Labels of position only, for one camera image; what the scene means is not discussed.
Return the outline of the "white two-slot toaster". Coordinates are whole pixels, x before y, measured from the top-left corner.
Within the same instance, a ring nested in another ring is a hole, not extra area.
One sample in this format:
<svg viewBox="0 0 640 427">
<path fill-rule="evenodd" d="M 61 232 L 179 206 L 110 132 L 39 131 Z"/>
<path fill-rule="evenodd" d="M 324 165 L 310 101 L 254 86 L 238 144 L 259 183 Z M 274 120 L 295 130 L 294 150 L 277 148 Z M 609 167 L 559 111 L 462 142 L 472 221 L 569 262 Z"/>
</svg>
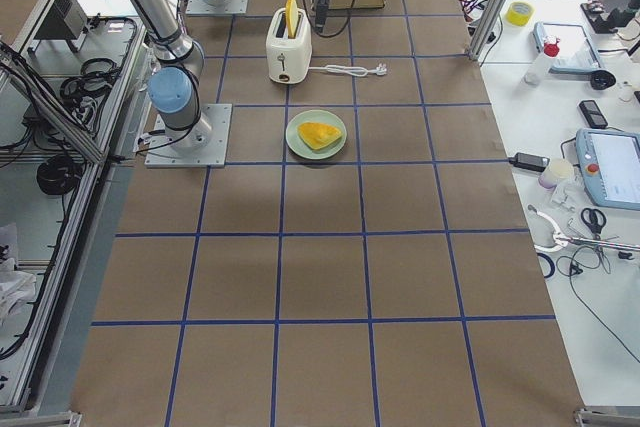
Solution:
<svg viewBox="0 0 640 427">
<path fill-rule="evenodd" d="M 298 84 L 308 73 L 311 56 L 311 27 L 306 13 L 297 9 L 298 22 L 293 37 L 288 34 L 285 9 L 272 17 L 267 30 L 266 58 L 269 78 L 281 84 Z"/>
</svg>

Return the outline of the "bread slice in toaster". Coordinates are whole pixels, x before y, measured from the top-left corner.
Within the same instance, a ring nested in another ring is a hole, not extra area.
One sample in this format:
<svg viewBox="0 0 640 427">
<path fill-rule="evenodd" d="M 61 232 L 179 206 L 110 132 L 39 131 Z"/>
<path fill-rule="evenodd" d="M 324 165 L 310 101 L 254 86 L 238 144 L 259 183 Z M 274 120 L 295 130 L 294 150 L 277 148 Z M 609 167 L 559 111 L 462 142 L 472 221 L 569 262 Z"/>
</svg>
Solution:
<svg viewBox="0 0 640 427">
<path fill-rule="evenodd" d="M 284 10 L 285 26 L 287 31 L 287 37 L 293 39 L 296 36 L 299 12 L 296 0 L 287 0 Z"/>
</svg>

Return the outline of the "golden pastry on plate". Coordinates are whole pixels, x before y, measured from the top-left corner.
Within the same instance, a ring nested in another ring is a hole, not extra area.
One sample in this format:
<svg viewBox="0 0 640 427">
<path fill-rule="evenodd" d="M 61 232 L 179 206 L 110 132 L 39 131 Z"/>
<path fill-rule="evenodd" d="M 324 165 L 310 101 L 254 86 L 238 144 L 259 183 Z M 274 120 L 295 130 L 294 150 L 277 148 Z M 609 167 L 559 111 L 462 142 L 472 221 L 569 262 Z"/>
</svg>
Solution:
<svg viewBox="0 0 640 427">
<path fill-rule="evenodd" d="M 321 150 L 342 138 L 342 131 L 320 122 L 304 122 L 297 127 L 300 139 L 312 150 Z"/>
</svg>

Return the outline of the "green round plate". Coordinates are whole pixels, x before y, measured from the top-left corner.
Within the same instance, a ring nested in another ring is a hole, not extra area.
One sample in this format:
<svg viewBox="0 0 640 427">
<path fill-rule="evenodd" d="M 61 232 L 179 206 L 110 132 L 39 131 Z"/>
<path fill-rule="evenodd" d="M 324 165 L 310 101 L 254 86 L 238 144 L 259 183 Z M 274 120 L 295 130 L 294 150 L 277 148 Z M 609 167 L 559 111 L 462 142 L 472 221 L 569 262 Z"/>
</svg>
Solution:
<svg viewBox="0 0 640 427">
<path fill-rule="evenodd" d="M 287 125 L 285 139 L 298 156 L 310 160 L 329 158 L 346 143 L 343 121 L 326 110 L 307 110 L 297 114 Z"/>
</svg>

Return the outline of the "yellow tape roll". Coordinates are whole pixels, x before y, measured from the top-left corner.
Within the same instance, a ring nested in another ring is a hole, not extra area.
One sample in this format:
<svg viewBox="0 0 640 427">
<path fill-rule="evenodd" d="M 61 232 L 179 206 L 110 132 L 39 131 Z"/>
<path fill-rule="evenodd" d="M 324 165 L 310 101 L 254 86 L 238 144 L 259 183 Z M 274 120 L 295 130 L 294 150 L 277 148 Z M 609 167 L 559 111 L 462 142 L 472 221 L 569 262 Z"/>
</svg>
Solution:
<svg viewBox="0 0 640 427">
<path fill-rule="evenodd" d="M 505 14 L 505 20 L 511 25 L 524 27 L 533 16 L 534 8 L 531 4 L 523 1 L 512 2 Z"/>
</svg>

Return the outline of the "red-capped squeeze bottle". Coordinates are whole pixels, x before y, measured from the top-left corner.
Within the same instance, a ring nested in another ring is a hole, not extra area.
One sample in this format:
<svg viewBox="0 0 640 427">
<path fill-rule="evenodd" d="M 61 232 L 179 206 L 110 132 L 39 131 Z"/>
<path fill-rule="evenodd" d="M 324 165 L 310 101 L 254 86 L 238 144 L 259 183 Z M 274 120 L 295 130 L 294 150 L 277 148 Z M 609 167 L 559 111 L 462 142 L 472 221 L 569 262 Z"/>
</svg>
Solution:
<svg viewBox="0 0 640 427">
<path fill-rule="evenodd" d="M 524 82 L 532 86 L 539 85 L 549 73 L 559 52 L 559 39 L 553 36 L 547 37 L 538 57 L 525 73 Z"/>
</svg>

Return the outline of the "grey control box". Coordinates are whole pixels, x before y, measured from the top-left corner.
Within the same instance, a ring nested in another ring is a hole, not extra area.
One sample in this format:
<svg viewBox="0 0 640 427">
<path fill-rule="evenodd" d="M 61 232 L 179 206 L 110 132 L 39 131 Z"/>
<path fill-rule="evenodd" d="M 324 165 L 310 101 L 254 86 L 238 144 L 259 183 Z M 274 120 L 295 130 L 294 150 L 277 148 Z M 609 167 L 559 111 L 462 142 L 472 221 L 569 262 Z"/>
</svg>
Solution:
<svg viewBox="0 0 640 427">
<path fill-rule="evenodd" d="M 78 0 L 54 0 L 35 34 L 35 41 L 64 41 L 71 52 L 80 51 L 88 33 L 88 17 Z"/>
</svg>

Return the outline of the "blue teach pendant far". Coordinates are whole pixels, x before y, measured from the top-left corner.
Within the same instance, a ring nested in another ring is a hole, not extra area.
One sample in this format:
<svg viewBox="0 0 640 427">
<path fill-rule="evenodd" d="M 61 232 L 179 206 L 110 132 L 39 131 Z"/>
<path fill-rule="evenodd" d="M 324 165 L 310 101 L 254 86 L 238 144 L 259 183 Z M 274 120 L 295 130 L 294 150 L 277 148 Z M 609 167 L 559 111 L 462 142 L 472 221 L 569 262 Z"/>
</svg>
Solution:
<svg viewBox="0 0 640 427">
<path fill-rule="evenodd" d="M 532 35 L 539 52 L 546 41 L 559 42 L 559 54 L 551 73 L 582 75 L 603 67 L 594 42 L 581 24 L 536 22 Z"/>
</svg>

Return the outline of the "blue teach pendant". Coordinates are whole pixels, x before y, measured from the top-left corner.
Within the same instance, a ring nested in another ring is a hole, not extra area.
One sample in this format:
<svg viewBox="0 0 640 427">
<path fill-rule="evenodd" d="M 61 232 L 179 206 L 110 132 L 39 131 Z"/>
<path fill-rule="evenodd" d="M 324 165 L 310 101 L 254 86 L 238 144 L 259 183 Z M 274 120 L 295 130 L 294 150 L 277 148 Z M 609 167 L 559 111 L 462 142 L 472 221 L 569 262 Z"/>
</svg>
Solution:
<svg viewBox="0 0 640 427">
<path fill-rule="evenodd" d="M 559 42 L 559 54 L 551 73 L 582 75 L 603 67 L 594 42 L 581 24 L 536 22 L 532 35 L 539 52 L 546 41 Z"/>
<path fill-rule="evenodd" d="M 580 129 L 576 153 L 585 190 L 595 205 L 639 210 L 637 133 Z"/>
</svg>

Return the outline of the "black power adapter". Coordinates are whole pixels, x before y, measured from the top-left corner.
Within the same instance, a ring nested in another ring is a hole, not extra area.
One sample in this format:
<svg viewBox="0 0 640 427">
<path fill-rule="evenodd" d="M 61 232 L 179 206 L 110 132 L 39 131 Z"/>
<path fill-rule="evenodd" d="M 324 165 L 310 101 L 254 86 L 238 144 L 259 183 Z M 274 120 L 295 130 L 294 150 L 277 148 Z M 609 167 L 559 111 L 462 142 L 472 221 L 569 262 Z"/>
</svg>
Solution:
<svg viewBox="0 0 640 427">
<path fill-rule="evenodd" d="M 515 168 L 542 173 L 549 164 L 548 157 L 517 152 L 508 158 L 508 162 Z"/>
</svg>

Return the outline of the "black lens cap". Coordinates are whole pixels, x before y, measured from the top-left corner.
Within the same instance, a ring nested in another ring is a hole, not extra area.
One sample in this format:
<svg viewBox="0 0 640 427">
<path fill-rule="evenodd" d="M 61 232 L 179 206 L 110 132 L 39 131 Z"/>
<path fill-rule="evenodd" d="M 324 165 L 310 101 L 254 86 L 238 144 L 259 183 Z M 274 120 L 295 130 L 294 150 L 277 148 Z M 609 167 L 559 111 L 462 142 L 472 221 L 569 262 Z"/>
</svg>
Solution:
<svg viewBox="0 0 640 427">
<path fill-rule="evenodd" d="M 590 74 L 590 86 L 596 91 L 603 91 L 616 84 L 616 77 L 609 71 L 599 69 Z"/>
</svg>

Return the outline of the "black phone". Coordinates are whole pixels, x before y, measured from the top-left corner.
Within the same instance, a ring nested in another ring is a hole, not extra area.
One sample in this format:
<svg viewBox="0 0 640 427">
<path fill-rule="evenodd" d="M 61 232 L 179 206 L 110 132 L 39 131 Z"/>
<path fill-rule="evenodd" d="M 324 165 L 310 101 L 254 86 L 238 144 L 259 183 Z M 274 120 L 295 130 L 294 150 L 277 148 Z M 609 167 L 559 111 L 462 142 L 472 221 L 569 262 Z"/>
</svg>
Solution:
<svg viewBox="0 0 640 427">
<path fill-rule="evenodd" d="M 606 129 L 608 122 L 594 100 L 583 100 L 578 108 L 591 129 Z"/>
</svg>

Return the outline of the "white purple jar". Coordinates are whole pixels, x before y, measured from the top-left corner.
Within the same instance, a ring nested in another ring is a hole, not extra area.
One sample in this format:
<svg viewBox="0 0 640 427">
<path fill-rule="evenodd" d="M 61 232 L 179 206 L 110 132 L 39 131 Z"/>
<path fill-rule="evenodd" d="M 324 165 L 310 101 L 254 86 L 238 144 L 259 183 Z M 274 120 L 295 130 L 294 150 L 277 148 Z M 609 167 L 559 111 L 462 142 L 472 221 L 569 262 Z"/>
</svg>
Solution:
<svg viewBox="0 0 640 427">
<path fill-rule="evenodd" d="M 574 177 L 574 166 L 562 158 L 551 159 L 538 178 L 538 183 L 545 189 L 553 189 L 561 182 Z"/>
</svg>

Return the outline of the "blue teach pendant near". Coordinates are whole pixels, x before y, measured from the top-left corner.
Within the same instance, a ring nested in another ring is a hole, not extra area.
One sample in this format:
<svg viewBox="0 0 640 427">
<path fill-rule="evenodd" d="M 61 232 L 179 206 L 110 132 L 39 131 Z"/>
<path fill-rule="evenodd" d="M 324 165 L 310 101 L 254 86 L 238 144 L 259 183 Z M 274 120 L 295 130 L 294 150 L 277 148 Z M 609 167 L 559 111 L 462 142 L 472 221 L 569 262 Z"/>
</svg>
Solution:
<svg viewBox="0 0 640 427">
<path fill-rule="evenodd" d="M 576 153 L 585 190 L 595 205 L 639 210 L 637 133 L 580 129 Z"/>
</svg>

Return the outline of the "black scissors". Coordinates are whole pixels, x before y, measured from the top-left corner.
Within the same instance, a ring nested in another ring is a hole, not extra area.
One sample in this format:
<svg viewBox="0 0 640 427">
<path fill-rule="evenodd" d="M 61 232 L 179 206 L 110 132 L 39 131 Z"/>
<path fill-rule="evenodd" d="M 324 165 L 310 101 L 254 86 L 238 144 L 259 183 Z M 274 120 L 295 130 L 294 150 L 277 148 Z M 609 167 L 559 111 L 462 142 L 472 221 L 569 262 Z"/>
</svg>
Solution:
<svg viewBox="0 0 640 427">
<path fill-rule="evenodd" d="M 606 215 L 598 208 L 585 207 L 581 210 L 580 217 L 593 235 L 593 238 L 600 240 L 602 231 L 607 224 Z"/>
</svg>

